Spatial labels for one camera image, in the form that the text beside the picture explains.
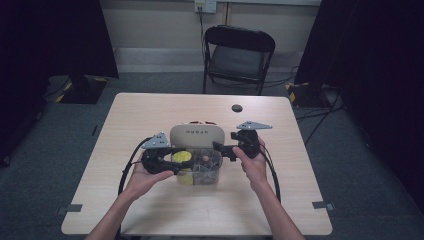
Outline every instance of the electrical outlet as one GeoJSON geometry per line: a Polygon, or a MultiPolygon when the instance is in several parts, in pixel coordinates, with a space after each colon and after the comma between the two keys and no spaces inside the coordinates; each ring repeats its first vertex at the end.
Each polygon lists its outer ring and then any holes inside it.
{"type": "Polygon", "coordinates": [[[202,9],[203,13],[216,13],[216,0],[195,0],[194,12],[199,12],[202,9]]]}

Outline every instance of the gray carpet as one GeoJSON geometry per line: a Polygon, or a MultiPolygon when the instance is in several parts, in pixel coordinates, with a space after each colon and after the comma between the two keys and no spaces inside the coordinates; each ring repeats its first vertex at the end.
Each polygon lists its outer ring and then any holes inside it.
{"type": "MultiPolygon", "coordinates": [[[[287,77],[270,73],[267,81],[287,77]]],[[[52,78],[48,91],[59,88],[65,80],[52,78]]],[[[59,104],[54,102],[58,94],[48,97],[42,118],[11,156],[11,166],[0,169],[0,239],[81,239],[61,233],[64,216],[56,211],[71,202],[115,95],[201,91],[200,72],[122,73],[119,80],[106,85],[96,105],[59,104]]],[[[207,92],[255,94],[251,88],[210,83],[207,92]]],[[[264,88],[263,95],[287,93],[279,85],[264,88]]],[[[329,98],[334,99],[334,92],[329,98]]],[[[325,110],[294,112],[303,117],[325,110]]],[[[305,140],[320,119],[299,121],[305,140]]],[[[422,215],[384,161],[367,148],[360,126],[344,108],[323,121],[306,147],[324,201],[336,207],[329,212],[333,233],[307,239],[424,239],[422,215]]]]}

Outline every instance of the forearm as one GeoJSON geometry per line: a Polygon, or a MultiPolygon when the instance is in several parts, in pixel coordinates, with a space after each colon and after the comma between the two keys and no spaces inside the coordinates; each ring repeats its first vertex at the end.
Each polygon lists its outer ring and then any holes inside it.
{"type": "Polygon", "coordinates": [[[304,239],[302,233],[293,223],[282,207],[268,182],[256,187],[256,194],[264,210],[274,239],[304,239]]]}
{"type": "Polygon", "coordinates": [[[132,202],[132,198],[125,192],[119,195],[86,239],[114,239],[132,202]]]}

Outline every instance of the wooden tabletop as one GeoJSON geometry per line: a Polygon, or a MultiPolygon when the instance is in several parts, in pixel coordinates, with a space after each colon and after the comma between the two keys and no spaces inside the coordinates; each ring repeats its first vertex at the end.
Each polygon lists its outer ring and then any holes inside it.
{"type": "MultiPolygon", "coordinates": [[[[283,97],[118,94],[107,116],[72,204],[80,212],[67,213],[65,234],[88,234],[117,196],[122,170],[135,147],[145,138],[192,121],[216,123],[225,132],[225,144],[237,144],[230,132],[247,121],[266,123],[259,130],[281,188],[282,205],[305,235],[328,235],[332,226],[291,105],[283,97]],[[239,104],[240,113],[231,107],[239,104]]],[[[268,172],[268,181],[274,187],[268,172]]],[[[157,183],[128,211],[122,233],[169,236],[263,236],[270,228],[240,160],[224,158],[214,185],[187,186],[176,177],[157,183]]]]}

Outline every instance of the chair backrest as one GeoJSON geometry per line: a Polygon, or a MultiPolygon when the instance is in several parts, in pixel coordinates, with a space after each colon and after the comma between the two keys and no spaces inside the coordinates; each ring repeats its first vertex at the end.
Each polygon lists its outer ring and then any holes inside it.
{"type": "Polygon", "coordinates": [[[205,43],[257,52],[273,53],[274,39],[265,32],[228,25],[218,25],[205,32],[205,43]]]}

